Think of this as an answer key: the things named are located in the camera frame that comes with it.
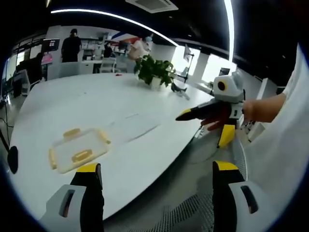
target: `potted plant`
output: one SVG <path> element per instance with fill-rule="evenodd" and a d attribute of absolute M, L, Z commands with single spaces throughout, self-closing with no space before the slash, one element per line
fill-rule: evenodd
<path fill-rule="evenodd" d="M 162 84 L 167 87 L 172 83 L 175 70 L 169 61 L 154 60 L 150 55 L 136 60 L 134 74 L 139 71 L 138 77 L 152 89 L 159 90 Z"/>

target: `ceiling light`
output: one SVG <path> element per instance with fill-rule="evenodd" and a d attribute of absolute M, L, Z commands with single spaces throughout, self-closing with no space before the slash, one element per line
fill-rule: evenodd
<path fill-rule="evenodd" d="M 63 9 L 63 10 L 56 10 L 56 11 L 51 11 L 51 14 L 56 14 L 56 13 L 64 13 L 64 12 L 87 12 L 87 13 L 95 13 L 95 14 L 99 14 L 99 15 L 107 15 L 107 16 L 111 16 L 111 17 L 115 17 L 115 18 L 119 18 L 119 19 L 122 19 L 122 20 L 125 20 L 127 22 L 130 22 L 130 23 L 134 23 L 142 28 L 145 28 L 155 34 L 157 34 L 158 36 L 162 37 L 163 39 L 169 41 L 171 44 L 175 45 L 176 47 L 178 47 L 179 45 L 177 43 L 175 43 L 173 40 L 169 39 L 168 37 L 166 37 L 165 35 L 162 35 L 160 32 L 146 26 L 146 25 L 143 25 L 142 23 L 139 23 L 139 22 L 136 22 L 132 19 L 128 19 L 128 18 L 125 18 L 125 17 L 122 17 L 122 16 L 119 16 L 119 15 L 114 15 L 114 14 L 111 14 L 111 13 L 108 13 L 108 12 L 103 12 L 103 11 L 94 11 L 94 10 L 86 10 L 86 9 Z"/>
<path fill-rule="evenodd" d="M 229 31 L 229 57 L 228 60 L 233 62 L 234 54 L 234 16 L 231 0 L 224 0 L 227 21 L 228 21 L 228 31 Z"/>

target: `floor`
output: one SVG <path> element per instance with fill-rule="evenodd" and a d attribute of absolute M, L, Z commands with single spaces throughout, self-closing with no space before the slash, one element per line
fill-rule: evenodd
<path fill-rule="evenodd" d="M 13 98 L 7 103 L 8 125 L 14 126 L 25 97 Z M 0 117 L 6 120 L 5 107 Z M 0 121 L 0 129 L 7 140 L 13 128 Z M 243 146 L 249 144 L 246 134 L 237 131 Z M 229 149 L 218 150 L 214 144 L 218 132 L 197 136 L 179 155 L 175 162 L 137 199 L 104 221 L 106 232 L 161 232 L 161 231 L 207 231 L 213 227 L 212 211 L 212 162 L 234 162 Z M 0 144 L 2 157 L 6 150 Z"/>

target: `white robot part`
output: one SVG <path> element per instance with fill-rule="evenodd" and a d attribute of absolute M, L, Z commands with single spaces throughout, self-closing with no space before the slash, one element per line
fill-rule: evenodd
<path fill-rule="evenodd" d="M 244 100 L 243 80 L 240 70 L 231 75 L 218 76 L 213 82 L 213 94 L 215 99 L 230 103 L 238 103 Z"/>

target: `black ceiling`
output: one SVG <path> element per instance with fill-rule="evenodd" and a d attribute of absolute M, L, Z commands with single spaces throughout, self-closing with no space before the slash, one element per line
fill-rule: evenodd
<path fill-rule="evenodd" d="M 126 21 L 103 15 L 50 15 L 51 10 L 82 8 L 121 15 L 141 22 L 170 38 L 200 42 L 228 51 L 228 22 L 224 0 L 172 2 L 179 8 L 178 11 L 150 14 L 126 3 L 125 0 L 52 0 L 48 9 L 44 1 L 21 1 L 13 8 L 20 11 L 22 16 L 22 20 L 15 26 L 17 30 L 13 30 L 14 40 L 30 35 L 38 29 L 47 29 L 51 25 L 95 26 L 137 36 L 146 32 Z M 232 6 L 237 55 L 234 62 L 253 75 L 269 77 L 277 85 L 285 85 L 294 69 L 297 44 L 286 12 L 271 0 L 232 0 Z M 154 42 L 168 44 L 159 37 L 156 37 Z M 227 53 L 207 47 L 202 47 L 202 52 L 228 57 Z"/>

